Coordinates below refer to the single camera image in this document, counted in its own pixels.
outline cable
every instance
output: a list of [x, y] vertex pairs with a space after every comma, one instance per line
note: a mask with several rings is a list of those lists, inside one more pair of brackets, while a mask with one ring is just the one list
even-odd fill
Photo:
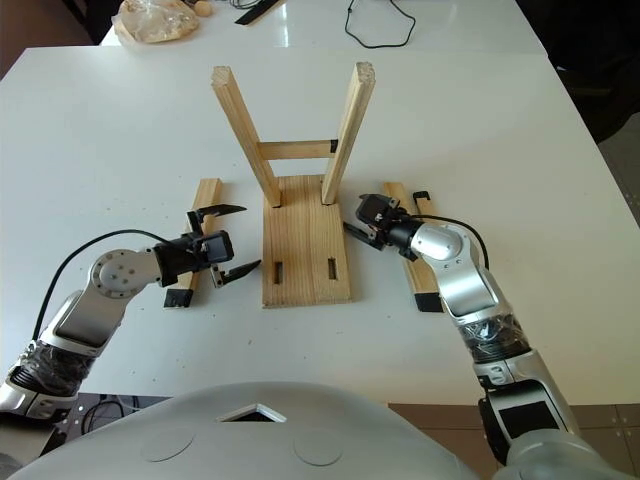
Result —
[[[80, 423], [80, 433], [82, 435], [89, 433], [90, 431], [93, 430], [93, 424], [95, 421], [95, 415], [96, 415], [96, 411], [104, 406], [104, 405], [117, 405], [118, 408], [120, 409], [120, 418], [124, 418], [124, 409], [122, 408], [122, 405], [120, 404], [120, 402], [117, 402], [115, 400], [104, 400], [104, 401], [100, 401], [98, 403], [96, 403], [93, 407], [91, 407], [89, 410], [86, 411], [86, 413], [83, 415], [82, 417], [82, 422]], [[87, 419], [89, 419], [89, 417], [91, 417], [91, 420], [89, 421], [89, 425], [87, 428]]]
[[128, 408], [132, 412], [137, 412], [138, 410], [142, 410], [142, 407], [140, 407], [140, 402], [138, 401], [138, 397], [136, 397], [135, 395], [131, 396], [133, 405], [129, 405], [128, 403], [123, 402], [122, 397], [120, 395], [116, 395], [116, 398], [118, 399], [118, 402], [120, 402], [120, 405], [122, 405], [124, 408]]
[[351, 0], [349, 6], [347, 7], [347, 20], [344, 22], [344, 33], [354, 38], [360, 45], [364, 48], [374, 49], [374, 48], [399, 48], [404, 47], [407, 43], [409, 43], [409, 38], [411, 38], [411, 33], [413, 32], [414, 27], [416, 26], [416, 17], [409, 15], [407, 12], [402, 10], [398, 5], [395, 4], [393, 0], [389, 0], [389, 3], [394, 6], [396, 10], [398, 10], [404, 17], [411, 20], [411, 28], [409, 29], [409, 33], [407, 34], [407, 38], [402, 43], [389, 43], [389, 44], [380, 44], [380, 45], [367, 45], [362, 40], [360, 40], [355, 34], [349, 31], [349, 19], [351, 18], [351, 13], [353, 12], [353, 4], [355, 0]]
[[460, 225], [461, 227], [466, 228], [471, 233], [473, 233], [473, 235], [478, 240], [478, 243], [480, 244], [480, 248], [482, 249], [484, 268], [489, 270], [489, 253], [487, 252], [487, 246], [484, 244], [484, 240], [482, 240], [482, 237], [480, 236], [478, 231], [475, 228], [473, 228], [471, 225], [464, 223], [460, 220], [456, 220], [454, 218], [438, 217], [436, 215], [411, 215], [411, 218], [429, 218], [432, 220], [440, 220], [442, 222], [455, 223], [456, 225]]
[[240, 0], [229, 0], [229, 5], [231, 5], [233, 8], [237, 8], [238, 10], [249, 10], [250, 8], [253, 8], [257, 4], [259, 4], [261, 1], [262, 0], [253, 0], [249, 3], [240, 3]]
[[99, 237], [94, 238], [93, 240], [88, 241], [87, 243], [85, 243], [84, 245], [80, 246], [78, 249], [76, 249], [75, 251], [73, 251], [67, 258], [64, 259], [64, 261], [60, 264], [60, 266], [58, 267], [58, 269], [56, 270], [56, 273], [53, 275], [53, 278], [51, 279], [51, 283], [49, 284], [49, 288], [47, 289], [47, 293], [44, 295], [44, 299], [42, 300], [42, 305], [40, 307], [40, 312], [38, 313], [38, 319], [36, 320], [36, 324], [33, 328], [33, 335], [31, 337], [31, 339], [33, 341], [36, 341], [38, 339], [38, 337], [40, 336], [40, 328], [42, 327], [42, 322], [44, 320], [44, 315], [47, 311], [47, 307], [49, 306], [49, 300], [51, 300], [51, 295], [53, 294], [53, 290], [56, 286], [56, 283], [58, 283], [58, 279], [60, 278], [60, 275], [62, 275], [62, 271], [66, 268], [66, 266], [69, 264], [69, 262], [71, 262], [71, 260], [73, 260], [79, 253], [81, 253], [82, 251], [86, 250], [87, 248], [89, 248], [91, 245], [94, 245], [98, 242], [101, 242], [102, 240], [105, 240], [109, 237], [115, 237], [116, 235], [124, 235], [127, 233], [133, 233], [133, 234], [138, 234], [138, 235], [144, 235], [150, 238], [153, 238], [154, 240], [159, 241], [160, 243], [164, 243], [165, 245], [168, 245], [172, 248], [181, 250], [181, 251], [187, 251], [184, 250], [180, 247], [177, 247], [176, 245], [174, 245], [173, 243], [171, 243], [169, 240], [159, 237], [158, 235], [155, 235], [153, 233], [149, 233], [149, 232], [145, 232], [144, 230], [137, 230], [137, 229], [133, 229], [133, 228], [128, 228], [125, 230], [116, 230], [114, 232], [110, 232], [110, 233], [105, 233], [104, 235], [100, 235]]

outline wooden stand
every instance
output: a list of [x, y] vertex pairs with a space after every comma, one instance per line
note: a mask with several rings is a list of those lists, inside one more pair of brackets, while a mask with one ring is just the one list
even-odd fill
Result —
[[[385, 182], [384, 192], [385, 195], [400, 200], [400, 206], [404, 207], [411, 215], [418, 213], [421, 215], [435, 215], [427, 192], [423, 192], [424, 195], [416, 198], [417, 211], [416, 205], [414, 205], [409, 195], [407, 195], [402, 183]], [[443, 309], [438, 284], [436, 283], [431, 267], [420, 260], [410, 262], [409, 260], [403, 259], [402, 263], [404, 264], [409, 286], [416, 299], [418, 310], [421, 312], [442, 312]]]
[[[349, 302], [351, 286], [336, 195], [375, 85], [373, 66], [356, 64], [336, 140], [261, 142], [231, 69], [215, 67], [212, 80], [265, 196], [263, 306]], [[330, 159], [324, 176], [276, 178], [269, 165], [269, 160], [322, 157]]]
[[[220, 197], [220, 189], [222, 188], [222, 182], [219, 178], [203, 178], [200, 180], [196, 197], [193, 200], [193, 206], [191, 210], [197, 210], [199, 208], [208, 207], [218, 203]], [[202, 224], [202, 231], [209, 235], [212, 234], [214, 229], [214, 217], [205, 217]], [[201, 272], [196, 273], [183, 273], [178, 276], [178, 283], [167, 290], [167, 294], [164, 299], [165, 308], [186, 308], [191, 304], [191, 298], [193, 292], [195, 292], [198, 286], [198, 279]]]

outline wooden stick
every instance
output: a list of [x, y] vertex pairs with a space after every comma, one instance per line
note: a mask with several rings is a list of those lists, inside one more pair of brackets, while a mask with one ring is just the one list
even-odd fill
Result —
[[322, 203], [325, 205], [330, 205], [336, 200], [342, 175], [349, 161], [349, 155], [351, 155], [375, 84], [376, 76], [373, 65], [369, 62], [356, 63], [338, 134], [338, 148], [333, 159], [329, 161], [329, 167], [322, 184]]
[[249, 165], [251, 165], [251, 169], [258, 179], [264, 196], [272, 207], [280, 206], [278, 182], [273, 175], [271, 166], [260, 153], [258, 145], [260, 139], [244, 104], [231, 68], [215, 67], [212, 81], [213, 91], [216, 93], [218, 101], [227, 115], [227, 119], [236, 134], [238, 142], [240, 142], [242, 150], [244, 150], [244, 154], [247, 156], [247, 160], [249, 160]]
[[[418, 213], [402, 183], [385, 182], [384, 191], [386, 195], [400, 200], [400, 206], [404, 207], [409, 214], [415, 215]], [[428, 198], [418, 198], [416, 202], [419, 203], [421, 214], [434, 215]], [[420, 259], [415, 262], [404, 259], [403, 264], [418, 310], [421, 312], [442, 312], [438, 284], [431, 267]]]
[[[193, 200], [192, 210], [217, 204], [220, 198], [221, 187], [222, 182], [218, 178], [201, 179], [200, 184], [198, 185], [198, 191], [196, 192], [196, 197]], [[213, 216], [205, 217], [204, 223], [202, 224], [202, 231], [205, 235], [209, 235], [215, 231], [214, 220]], [[178, 283], [167, 290], [167, 294], [164, 299], [165, 308], [188, 307], [191, 304], [193, 293], [198, 287], [199, 278], [200, 272], [189, 272], [179, 275]]]
[[260, 142], [258, 147], [265, 160], [289, 158], [332, 158], [337, 140], [309, 140], [304, 142]]

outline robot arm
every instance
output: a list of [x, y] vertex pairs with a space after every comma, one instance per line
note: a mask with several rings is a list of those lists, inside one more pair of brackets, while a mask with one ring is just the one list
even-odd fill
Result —
[[69, 296], [40, 337], [31, 342], [0, 385], [0, 413], [55, 423], [77, 399], [82, 381], [122, 321], [128, 303], [150, 283], [165, 287], [178, 275], [211, 269], [214, 286], [243, 277], [260, 261], [228, 274], [218, 263], [234, 256], [229, 235], [205, 235], [207, 215], [244, 210], [216, 205], [189, 212], [192, 231], [141, 251], [112, 250], [95, 261], [84, 290]]
[[363, 195], [356, 212], [371, 233], [347, 231], [382, 249], [399, 248], [433, 269], [440, 296], [473, 358], [485, 391], [479, 402], [487, 438], [503, 464], [513, 441], [539, 429], [579, 435], [573, 414], [540, 354], [532, 349], [493, 275], [479, 262], [468, 233], [456, 225], [429, 225], [397, 200]]

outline white table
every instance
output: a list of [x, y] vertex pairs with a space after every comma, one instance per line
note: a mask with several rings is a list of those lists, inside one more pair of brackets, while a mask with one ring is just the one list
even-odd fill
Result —
[[[28, 341], [46, 286], [81, 242], [123, 227], [180, 233], [198, 179], [225, 182], [238, 265], [259, 258], [262, 197], [209, 83], [229, 64], [262, 139], [332, 138], [356, 60], [377, 85], [342, 184], [343, 215], [384, 180], [428, 189], [483, 234], [492, 271], [570, 403], [640, 400], [640, 231], [542, 55], [322, 49], [28, 50], [0, 84], [2, 365]], [[274, 162], [276, 174], [323, 160]], [[104, 242], [51, 302], [84, 285]], [[85, 391], [175, 395], [299, 380], [387, 401], [470, 404], [480, 389], [450, 320], [419, 313], [401, 258], [347, 241], [355, 301], [262, 310], [260, 272], [188, 310], [132, 301]]]
[[[199, 30], [180, 48], [215, 45], [364, 51], [344, 33], [348, 0], [286, 0], [246, 27], [234, 23], [244, 11], [227, 2], [212, 4], [215, 14], [201, 19]], [[398, 5], [417, 21], [404, 49], [545, 53], [514, 0], [401, 0]], [[363, 41], [379, 44], [404, 41], [410, 26], [410, 20], [388, 0], [357, 0], [349, 28]], [[113, 28], [102, 45], [120, 45]]]

